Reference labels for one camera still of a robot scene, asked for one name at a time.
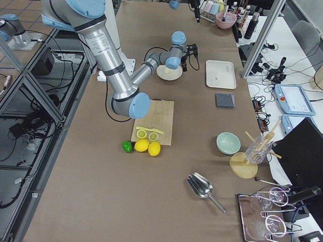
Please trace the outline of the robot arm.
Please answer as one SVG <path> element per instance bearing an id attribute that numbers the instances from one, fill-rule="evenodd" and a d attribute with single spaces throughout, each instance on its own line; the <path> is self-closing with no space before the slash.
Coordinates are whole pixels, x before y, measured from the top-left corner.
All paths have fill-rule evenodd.
<path id="1" fill-rule="evenodd" d="M 199 0 L 171 0 L 169 1 L 169 7 L 173 10 L 177 10 L 180 3 L 188 4 L 192 9 L 197 23 L 200 22 L 200 1 Z"/>
<path id="2" fill-rule="evenodd" d="M 176 31 L 171 36 L 168 51 L 151 53 L 140 68 L 129 75 L 106 28 L 105 1 L 42 1 L 41 7 L 45 25 L 83 36 L 113 88 L 113 95 L 106 98 L 105 105 L 117 115 L 132 119 L 146 116 L 150 99 L 139 86 L 160 65 L 177 69 L 188 51 L 186 35 Z"/>

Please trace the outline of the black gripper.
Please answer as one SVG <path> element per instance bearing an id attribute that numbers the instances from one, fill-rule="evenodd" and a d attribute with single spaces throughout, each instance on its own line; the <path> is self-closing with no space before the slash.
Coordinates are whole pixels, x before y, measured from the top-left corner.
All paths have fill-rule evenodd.
<path id="1" fill-rule="evenodd" d="M 197 21 L 197 23 L 200 22 L 200 11 L 194 10 L 194 16 Z M 187 71 L 187 64 L 186 59 L 189 58 L 191 55 L 194 55 L 194 57 L 198 60 L 198 47 L 196 44 L 187 44 L 186 50 L 184 51 L 182 55 L 182 70 L 183 72 Z"/>

